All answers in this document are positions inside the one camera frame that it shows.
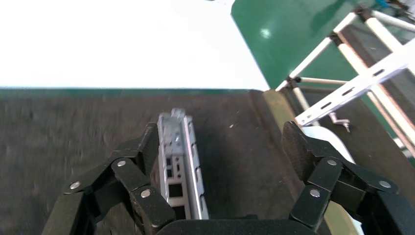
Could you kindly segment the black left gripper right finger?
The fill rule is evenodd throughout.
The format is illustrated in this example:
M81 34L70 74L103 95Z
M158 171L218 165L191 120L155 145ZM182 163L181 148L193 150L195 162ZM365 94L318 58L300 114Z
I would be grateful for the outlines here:
M361 223L366 235L412 235L415 210L398 186L348 161L328 141L284 123L282 145L304 188L289 218L316 232L330 202Z

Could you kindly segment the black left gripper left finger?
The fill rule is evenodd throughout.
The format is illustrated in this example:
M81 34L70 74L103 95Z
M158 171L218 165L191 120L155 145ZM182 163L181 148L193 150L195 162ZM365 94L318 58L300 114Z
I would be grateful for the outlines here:
M43 228L45 235L93 235L112 207L123 204L144 235L176 220L171 206L150 184L146 164L158 155L154 122L142 135L121 143L99 166L69 181Z

